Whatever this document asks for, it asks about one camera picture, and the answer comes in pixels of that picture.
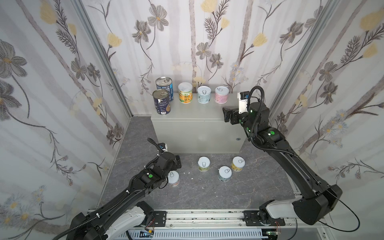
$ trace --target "gray metal box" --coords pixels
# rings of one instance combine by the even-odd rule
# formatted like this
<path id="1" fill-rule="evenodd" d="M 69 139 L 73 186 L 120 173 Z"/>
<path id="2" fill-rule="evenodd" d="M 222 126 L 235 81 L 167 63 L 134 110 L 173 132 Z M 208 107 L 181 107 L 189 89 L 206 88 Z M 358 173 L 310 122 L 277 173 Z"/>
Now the gray metal box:
<path id="1" fill-rule="evenodd" d="M 197 101 L 181 103 L 178 96 L 170 104 L 170 113 L 160 115 L 152 108 L 151 120 L 159 142 L 172 153 L 239 153 L 246 139 L 240 124 L 224 122 L 223 107 L 238 108 L 236 94 L 229 94 L 224 104 L 215 102 L 215 95 L 206 104 Z"/>

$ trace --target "white can lid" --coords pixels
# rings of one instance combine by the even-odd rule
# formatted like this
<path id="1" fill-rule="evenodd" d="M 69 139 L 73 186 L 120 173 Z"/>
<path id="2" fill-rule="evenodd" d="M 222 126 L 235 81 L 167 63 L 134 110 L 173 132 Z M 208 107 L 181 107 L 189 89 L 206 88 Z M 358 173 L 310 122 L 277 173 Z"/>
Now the white can lid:
<path id="1" fill-rule="evenodd" d="M 222 178 L 230 178 L 232 176 L 232 170 L 227 167 L 227 166 L 222 166 L 219 170 L 218 173 Z"/>
<path id="2" fill-rule="evenodd" d="M 211 164 L 211 161 L 207 157 L 201 157 L 201 158 L 199 158 L 197 164 L 200 167 L 209 167 L 209 165 Z"/>
<path id="3" fill-rule="evenodd" d="M 232 160 L 233 164 L 236 166 L 236 167 L 239 167 L 239 168 L 243 168 L 244 165 L 245 165 L 245 160 L 244 158 L 242 157 L 234 157 L 233 160 Z"/>
<path id="4" fill-rule="evenodd" d="M 229 93 L 229 89 L 227 87 L 220 86 L 215 89 L 215 93 L 220 95 L 227 95 Z"/>
<path id="5" fill-rule="evenodd" d="M 211 93 L 211 89 L 207 86 L 201 86 L 197 89 L 197 92 L 200 94 L 206 95 Z"/>
<path id="6" fill-rule="evenodd" d="M 190 83 L 187 83 L 187 82 L 184 82 L 184 83 L 180 83 L 177 88 L 179 89 L 179 91 L 182 91 L 182 92 L 188 92 L 188 91 L 192 91 L 192 84 Z"/>
<path id="7" fill-rule="evenodd" d="M 179 174 L 176 171 L 170 171 L 168 173 L 168 182 L 174 184 L 179 180 Z"/>

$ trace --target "tin can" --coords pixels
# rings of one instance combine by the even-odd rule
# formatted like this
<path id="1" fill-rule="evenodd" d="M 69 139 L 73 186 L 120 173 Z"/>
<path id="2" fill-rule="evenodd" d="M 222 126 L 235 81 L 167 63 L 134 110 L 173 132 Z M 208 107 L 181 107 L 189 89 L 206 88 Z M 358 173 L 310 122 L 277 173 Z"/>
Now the tin can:
<path id="1" fill-rule="evenodd" d="M 180 83 L 177 88 L 179 89 L 180 102 L 190 103 L 192 101 L 192 84 Z"/>
<path id="2" fill-rule="evenodd" d="M 169 94 L 169 101 L 173 101 L 173 85 L 172 79 L 169 77 L 159 77 L 155 81 L 157 89 L 166 89 Z"/>
<path id="3" fill-rule="evenodd" d="M 197 164 L 199 166 L 200 172 L 206 172 L 209 170 L 209 165 L 211 164 L 211 161 L 207 157 L 201 157 L 199 158 Z"/>
<path id="4" fill-rule="evenodd" d="M 222 166 L 219 170 L 218 170 L 218 179 L 222 182 L 228 182 L 229 179 L 231 178 L 232 176 L 232 171 L 229 167 L 227 166 Z"/>
<path id="5" fill-rule="evenodd" d="M 170 112 L 169 94 L 165 89 L 157 89 L 152 94 L 158 114 L 165 115 Z"/>
<path id="6" fill-rule="evenodd" d="M 223 104 L 227 102 L 229 89 L 223 86 L 215 89 L 215 102 Z"/>
<path id="7" fill-rule="evenodd" d="M 211 89 L 207 86 L 201 86 L 197 89 L 197 101 L 199 103 L 207 103 L 211 98 Z"/>
<path id="8" fill-rule="evenodd" d="M 235 172 L 240 172 L 243 170 L 243 167 L 245 165 L 245 160 L 242 157 L 234 157 L 232 160 L 231 168 Z"/>
<path id="9" fill-rule="evenodd" d="M 180 183 L 179 173 L 176 171 L 170 171 L 168 173 L 168 184 L 171 187 L 176 187 Z"/>

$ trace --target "wallpaper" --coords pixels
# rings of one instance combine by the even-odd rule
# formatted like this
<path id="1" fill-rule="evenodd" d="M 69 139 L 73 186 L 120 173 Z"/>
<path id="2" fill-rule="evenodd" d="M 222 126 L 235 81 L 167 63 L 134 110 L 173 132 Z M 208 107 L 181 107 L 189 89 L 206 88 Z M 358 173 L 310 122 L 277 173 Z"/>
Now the wallpaper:
<path id="1" fill-rule="evenodd" d="M 1 239 L 51 239 L 94 208 L 128 117 L 72 4 L 0 3 Z"/>
<path id="2" fill-rule="evenodd" d="M 381 239 L 384 207 L 384 4 L 341 1 L 277 110 L 274 127 L 359 216 L 337 239 Z M 342 204 L 327 216 L 357 220 Z"/>
<path id="3" fill-rule="evenodd" d="M 133 114 L 150 114 L 155 80 L 263 86 L 271 104 L 326 1 L 82 0 Z"/>

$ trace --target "can lid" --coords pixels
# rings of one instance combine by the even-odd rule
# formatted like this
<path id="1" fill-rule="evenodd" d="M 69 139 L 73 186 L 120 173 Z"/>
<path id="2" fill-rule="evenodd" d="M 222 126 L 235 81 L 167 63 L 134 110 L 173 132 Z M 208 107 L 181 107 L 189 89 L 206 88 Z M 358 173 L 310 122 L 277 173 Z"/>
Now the can lid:
<path id="1" fill-rule="evenodd" d="M 201 158 L 199 158 L 199 160 L 197 161 L 197 164 L 198 164 L 200 167 L 209 167 L 209 165 L 211 164 L 211 161 L 210 161 L 209 158 L 207 158 L 207 157 L 201 157 Z"/>
<path id="2" fill-rule="evenodd" d="M 229 89 L 227 87 L 220 86 L 215 89 L 215 93 L 220 95 L 227 95 L 229 93 Z"/>
<path id="3" fill-rule="evenodd" d="M 182 91 L 182 92 L 192 91 L 192 88 L 193 88 L 192 84 L 187 83 L 187 82 L 180 83 L 177 87 L 178 87 L 179 91 Z"/>
<path id="4" fill-rule="evenodd" d="M 179 173 L 176 171 L 170 171 L 168 173 L 168 182 L 174 184 L 179 180 Z"/>
<path id="5" fill-rule="evenodd" d="M 227 166 L 222 166 L 219 170 L 218 173 L 222 178 L 230 178 L 232 176 L 232 170 L 227 167 Z"/>
<path id="6" fill-rule="evenodd" d="M 153 91 L 152 96 L 156 99 L 163 99 L 168 96 L 168 91 L 165 89 L 157 89 Z"/>
<path id="7" fill-rule="evenodd" d="M 207 86 L 201 86 L 197 89 L 197 92 L 203 95 L 211 94 L 211 89 Z"/>
<path id="8" fill-rule="evenodd" d="M 172 79 L 169 77 L 159 77 L 156 79 L 156 84 L 159 86 L 168 86 L 172 83 Z"/>
<path id="9" fill-rule="evenodd" d="M 243 168 L 244 165 L 245 165 L 245 160 L 244 158 L 242 157 L 234 157 L 233 160 L 232 160 L 233 164 L 236 166 L 236 167 L 239 167 L 239 168 Z"/>

